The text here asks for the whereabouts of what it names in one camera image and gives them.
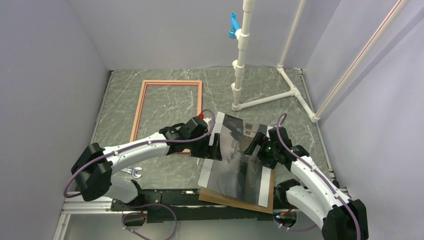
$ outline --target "marble surface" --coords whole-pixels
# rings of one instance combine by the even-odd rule
[[[287,69],[287,75],[306,96],[296,69]],[[112,72],[110,87],[95,134],[94,142],[101,147],[120,145],[130,140],[133,121],[143,80],[201,80],[203,81],[202,107],[223,112],[249,122],[274,126],[277,117],[287,112],[284,123],[293,144],[301,144],[327,176],[329,169],[318,130],[294,97],[287,97],[261,105],[232,111],[234,81],[231,67],[204,69],[144,69]],[[275,68],[247,67],[244,71],[240,102],[248,102],[290,90]],[[197,87],[149,86],[140,120],[137,138],[147,137],[164,126],[186,122],[196,114]],[[142,167],[137,181],[142,188],[197,188],[203,160],[178,154],[152,158],[131,166]],[[126,179],[124,172],[117,175]],[[282,165],[275,168],[274,184],[295,176]]]

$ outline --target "orange wooden frame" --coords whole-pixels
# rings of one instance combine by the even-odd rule
[[[202,81],[201,80],[144,80],[141,85],[140,97],[138,98],[137,109],[135,111],[134,123],[132,124],[130,142],[137,140],[137,133],[139,131],[140,119],[142,117],[143,103],[145,100],[146,90],[148,86],[197,86],[197,115],[202,111]]]

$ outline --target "robotic arm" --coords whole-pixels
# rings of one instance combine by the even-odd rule
[[[135,163],[184,149],[189,149],[192,157],[221,161],[220,134],[214,133],[213,137],[211,134],[214,125],[212,122],[208,131],[208,124],[201,114],[187,123],[164,127],[134,142],[105,148],[93,143],[87,146],[71,172],[85,201],[105,196],[119,199],[129,206],[140,206],[145,200],[140,185],[135,180],[126,181],[113,175]],[[278,201],[304,212],[321,229],[325,240],[356,239],[354,220],[359,222],[361,239],[368,239],[365,205],[359,199],[353,201],[331,183],[301,145],[292,145],[284,127],[274,127],[268,133],[269,137],[258,132],[244,154],[257,156],[271,169],[277,163],[284,165],[311,191],[290,179],[278,184],[275,190]],[[353,211],[355,219],[348,210]]]

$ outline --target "metal tool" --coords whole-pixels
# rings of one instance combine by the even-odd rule
[[[137,174],[138,171],[143,170],[143,168],[141,167],[134,167],[134,169],[129,169],[129,168],[123,168],[120,171],[127,173],[127,174],[131,174],[131,176],[135,179],[141,178],[142,175],[141,174]]]

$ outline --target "blue valve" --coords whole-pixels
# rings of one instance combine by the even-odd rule
[[[236,31],[240,29],[239,23],[237,22],[236,19],[236,13],[232,12],[231,13],[231,27],[229,29],[229,34],[228,37],[230,39],[235,39],[236,38]]]

